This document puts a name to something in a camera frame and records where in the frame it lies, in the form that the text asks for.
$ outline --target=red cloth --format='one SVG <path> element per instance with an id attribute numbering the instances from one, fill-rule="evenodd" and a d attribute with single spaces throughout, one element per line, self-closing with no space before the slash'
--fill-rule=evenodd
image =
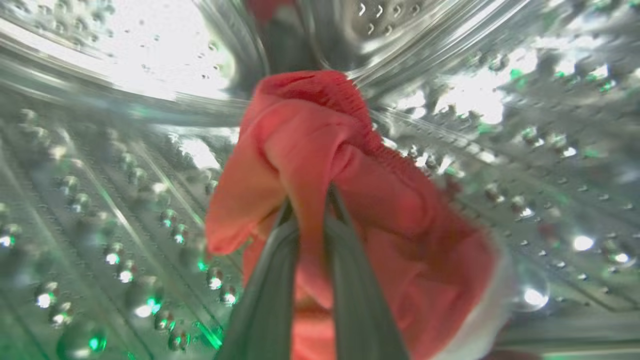
<path id="1" fill-rule="evenodd" d="M 334 359 L 322 231 L 330 181 L 356 223 L 413 358 L 429 359 L 478 302 L 495 254 L 420 170 L 382 144 L 360 94 L 340 72 L 260 82 L 211 199 L 209 251 L 228 254 L 252 238 L 244 252 L 246 281 L 289 196 L 301 229 L 293 359 Z"/>
<path id="2" fill-rule="evenodd" d="M 246 5 L 259 24 L 268 23 L 280 6 L 294 6 L 295 0 L 247 0 Z"/>

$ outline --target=fabric fold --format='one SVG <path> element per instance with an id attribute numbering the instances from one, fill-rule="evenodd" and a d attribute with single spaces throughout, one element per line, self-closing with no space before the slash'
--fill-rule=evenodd
<path id="1" fill-rule="evenodd" d="M 431 359 L 483 297 L 498 255 L 411 161 L 383 145 L 359 92 L 340 72 L 260 82 L 211 199 L 209 252 L 228 254 L 253 239 L 244 252 L 246 281 L 288 196 L 301 228 L 293 359 L 334 359 L 322 228 L 330 182 L 413 358 Z"/>

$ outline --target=laundry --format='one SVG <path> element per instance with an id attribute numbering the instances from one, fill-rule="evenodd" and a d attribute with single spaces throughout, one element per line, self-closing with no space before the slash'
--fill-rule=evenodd
<path id="1" fill-rule="evenodd" d="M 247 0 L 246 5 L 251 10 L 259 24 L 269 22 L 281 6 L 294 6 L 293 0 Z"/>
<path id="2" fill-rule="evenodd" d="M 421 170 L 383 145 L 359 92 L 340 72 L 295 72 L 260 82 L 211 199 L 209 252 L 229 254 L 248 243 L 246 281 L 289 197 L 301 229 L 292 358 L 335 358 L 332 289 L 323 261 L 330 182 L 344 198 L 412 357 L 451 352 L 447 346 L 461 332 L 469 335 L 468 317 L 495 288 L 501 255 L 481 229 L 449 209 Z M 484 306 L 482 314 L 495 315 L 496 324 L 491 334 L 486 327 L 474 333 L 485 339 L 476 359 L 506 320 L 500 299 Z"/>

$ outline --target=metal surface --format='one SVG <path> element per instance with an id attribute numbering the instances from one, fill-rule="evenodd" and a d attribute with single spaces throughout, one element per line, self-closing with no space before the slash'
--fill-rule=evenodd
<path id="1" fill-rule="evenodd" d="M 512 250 L 521 292 L 499 346 L 637 359 L 640 3 L 300 10 L 317 59 L 356 80 L 387 145 Z M 239 254 L 203 257 L 202 219 L 270 70 L 246 10 L 2 0 L 0 12 L 3 357 L 212 359 L 242 274 Z M 282 29 L 263 33 L 275 71 L 305 63 Z"/>
<path id="2" fill-rule="evenodd" d="M 3 0 L 0 12 L 4 46 L 152 97 L 246 96 L 268 71 L 228 1 Z"/>

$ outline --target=red garment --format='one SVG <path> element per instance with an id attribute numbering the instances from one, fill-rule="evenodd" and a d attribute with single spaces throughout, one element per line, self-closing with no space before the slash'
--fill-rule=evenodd
<path id="1" fill-rule="evenodd" d="M 382 144 L 360 94 L 340 72 L 260 82 L 211 199 L 209 251 L 228 254 L 253 238 L 244 252 L 246 281 L 288 195 L 301 229 L 292 358 L 334 359 L 332 290 L 322 260 L 330 181 L 413 358 L 429 359 L 480 299 L 496 257 L 420 170 Z"/>
<path id="2" fill-rule="evenodd" d="M 246 5 L 256 21 L 264 25 L 273 18 L 280 6 L 294 6 L 295 0 L 247 0 Z"/>

